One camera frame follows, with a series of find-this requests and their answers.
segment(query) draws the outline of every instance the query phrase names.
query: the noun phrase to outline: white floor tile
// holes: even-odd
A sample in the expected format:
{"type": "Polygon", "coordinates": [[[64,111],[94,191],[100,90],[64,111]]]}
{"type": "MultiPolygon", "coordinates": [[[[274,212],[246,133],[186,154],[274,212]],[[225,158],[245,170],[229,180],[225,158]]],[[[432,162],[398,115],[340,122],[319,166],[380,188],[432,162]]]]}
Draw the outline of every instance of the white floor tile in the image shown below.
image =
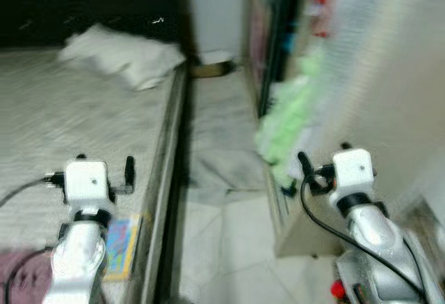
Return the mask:
{"type": "Polygon", "coordinates": [[[274,258],[274,235],[266,196],[226,205],[222,221],[221,273],[274,258]]]}
{"type": "Polygon", "coordinates": [[[217,216],[203,231],[183,244],[175,266],[198,284],[212,280],[220,257],[221,217],[217,216]]]}
{"type": "Polygon", "coordinates": [[[193,240],[221,214],[220,207],[189,201],[181,201],[179,208],[182,209],[180,212],[183,224],[178,227],[181,227],[180,234],[183,244],[193,240]]]}
{"type": "Polygon", "coordinates": [[[190,176],[194,188],[266,189],[263,162],[250,151],[194,152],[190,176]]]}
{"type": "Polygon", "coordinates": [[[180,271],[175,271],[172,279],[172,296],[168,304],[200,304],[201,286],[185,276],[180,271]]]}
{"type": "Polygon", "coordinates": [[[269,268],[297,303],[335,304],[330,293],[334,257],[289,257],[275,259],[269,268]]]}
{"type": "Polygon", "coordinates": [[[202,106],[206,108],[197,109],[192,121],[192,151],[255,150],[257,125],[242,102],[230,99],[202,106]]]}
{"type": "Polygon", "coordinates": [[[251,200],[265,196],[266,191],[262,190],[236,190],[224,188],[189,188],[186,200],[195,204],[222,207],[227,203],[251,200]]]}
{"type": "Polygon", "coordinates": [[[201,303],[295,304],[264,265],[225,275],[203,286],[201,303]]]}
{"type": "Polygon", "coordinates": [[[250,105],[245,75],[241,69],[221,77],[196,79],[193,88],[193,100],[198,105],[235,98],[246,106],[250,105]]]}

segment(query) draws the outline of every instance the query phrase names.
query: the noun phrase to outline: white wall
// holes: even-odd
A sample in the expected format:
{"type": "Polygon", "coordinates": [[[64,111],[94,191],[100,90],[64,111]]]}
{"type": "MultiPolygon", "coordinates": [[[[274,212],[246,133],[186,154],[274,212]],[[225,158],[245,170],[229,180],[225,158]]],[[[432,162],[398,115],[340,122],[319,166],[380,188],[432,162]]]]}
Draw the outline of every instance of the white wall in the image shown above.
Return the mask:
{"type": "Polygon", "coordinates": [[[241,55],[243,0],[191,0],[198,50],[241,55]]]}

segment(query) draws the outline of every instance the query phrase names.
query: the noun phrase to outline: colorful card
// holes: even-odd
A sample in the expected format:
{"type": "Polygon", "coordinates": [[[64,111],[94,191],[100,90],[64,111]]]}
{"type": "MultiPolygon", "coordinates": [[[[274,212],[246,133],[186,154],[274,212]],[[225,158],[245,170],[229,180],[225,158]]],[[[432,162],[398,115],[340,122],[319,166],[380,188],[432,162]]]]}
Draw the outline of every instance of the colorful card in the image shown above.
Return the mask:
{"type": "Polygon", "coordinates": [[[111,221],[106,240],[108,266],[105,281],[130,278],[140,221],[139,215],[111,221]]]}

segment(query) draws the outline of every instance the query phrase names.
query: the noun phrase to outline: white pillow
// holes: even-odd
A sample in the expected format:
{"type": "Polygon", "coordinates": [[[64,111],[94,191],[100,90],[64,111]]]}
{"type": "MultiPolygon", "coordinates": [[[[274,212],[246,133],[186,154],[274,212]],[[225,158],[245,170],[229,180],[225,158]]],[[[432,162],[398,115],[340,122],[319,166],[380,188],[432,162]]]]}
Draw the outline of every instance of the white pillow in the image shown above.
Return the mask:
{"type": "Polygon", "coordinates": [[[119,33],[99,24],[68,38],[58,59],[77,69],[113,75],[133,90],[155,87],[185,61],[176,45],[119,33]]]}

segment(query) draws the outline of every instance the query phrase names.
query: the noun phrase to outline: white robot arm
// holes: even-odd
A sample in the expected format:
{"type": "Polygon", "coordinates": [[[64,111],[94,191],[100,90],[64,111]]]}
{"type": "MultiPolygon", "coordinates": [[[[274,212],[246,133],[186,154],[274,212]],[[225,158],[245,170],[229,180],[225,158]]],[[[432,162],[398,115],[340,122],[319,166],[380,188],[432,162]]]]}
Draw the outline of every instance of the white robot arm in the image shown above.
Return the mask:
{"type": "Polygon", "coordinates": [[[47,175],[45,182],[63,189],[73,221],[53,249],[53,278],[43,303],[100,303],[106,235],[116,213],[115,194],[132,193],[134,159],[127,158],[125,185],[117,189],[108,183],[106,163],[86,160],[83,155],[68,163],[65,173],[47,175]]]}
{"type": "Polygon", "coordinates": [[[303,152],[298,158],[305,173],[303,183],[309,184],[313,195],[329,194],[331,206],[348,224],[346,236],[318,220],[305,204],[302,184],[302,205],[309,217],[349,243],[336,265],[352,304],[445,303],[421,249],[389,219],[383,203],[374,202],[369,152],[343,150],[333,156],[332,164],[316,169],[303,152]]]}

